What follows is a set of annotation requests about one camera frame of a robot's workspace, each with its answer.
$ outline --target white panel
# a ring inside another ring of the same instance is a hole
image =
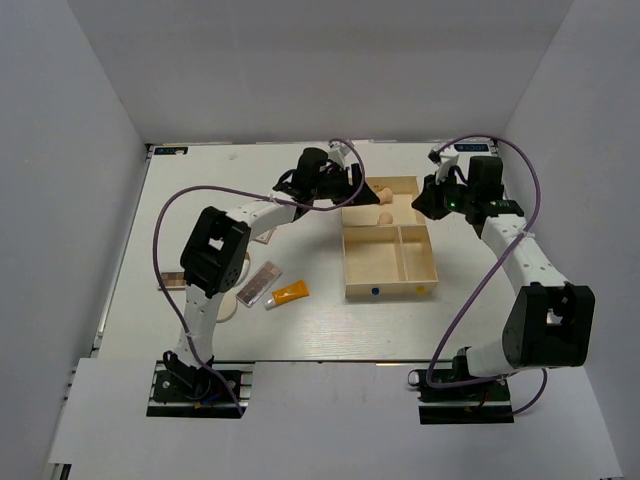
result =
[[[597,480],[619,475],[582,368],[508,425],[420,425],[409,365],[257,364],[241,420],[147,418],[153,362],[84,360],[50,461],[70,480]],[[514,405],[540,372],[509,379]]]
[[[0,2],[0,476],[41,472],[144,147],[66,2]]]
[[[146,141],[499,132],[571,0],[70,0]]]
[[[639,20],[638,2],[577,0],[506,129],[540,174],[539,243],[594,290],[587,372],[625,478],[640,478]],[[506,163],[530,212],[528,174],[515,156]]]

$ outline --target box divider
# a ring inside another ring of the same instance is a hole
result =
[[[404,270],[404,280],[403,282],[409,281],[409,269],[407,268],[407,255],[405,254],[404,248],[404,239],[402,238],[402,227],[397,226],[398,229],[398,237],[400,238],[400,255],[402,256],[402,268]]]

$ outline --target white tabletop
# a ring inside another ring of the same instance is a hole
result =
[[[166,199],[195,184],[223,185],[268,193],[278,177],[294,168],[302,149],[323,144],[190,146],[187,155],[154,156],[107,317],[100,358],[159,358],[173,348],[179,323],[157,290],[151,268],[156,216]],[[416,175],[435,170],[430,144],[357,143],[366,173]],[[461,156],[466,168],[468,155]],[[160,238],[162,270],[179,269],[179,257],[203,208],[228,209],[250,200],[217,192],[196,192],[168,212]],[[266,260],[284,274],[276,286],[304,279],[311,296],[265,311],[238,306],[216,327],[218,361],[253,360],[423,360],[473,288],[495,261],[492,252],[460,215],[427,221],[440,279],[424,298],[348,301],[344,297],[343,253],[338,211],[310,212],[279,227],[268,245],[252,242],[251,273]],[[172,294],[179,305],[184,292]],[[513,291],[499,272],[454,333],[444,356],[499,335],[513,303]]]

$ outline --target cable tie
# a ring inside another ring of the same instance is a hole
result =
[[[522,235],[524,238],[536,238],[536,234],[525,230],[524,227],[518,229],[518,235]]]
[[[273,196],[273,192],[271,192],[271,193],[269,194],[269,201],[270,201],[271,203],[273,203],[274,205],[280,205],[280,203],[279,203],[279,202],[276,200],[276,198]]]

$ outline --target tube cap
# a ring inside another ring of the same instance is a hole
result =
[[[272,310],[272,309],[276,308],[277,306],[278,306],[278,304],[273,299],[273,297],[271,297],[271,298],[269,298],[269,299],[264,301],[264,308],[266,310]]]

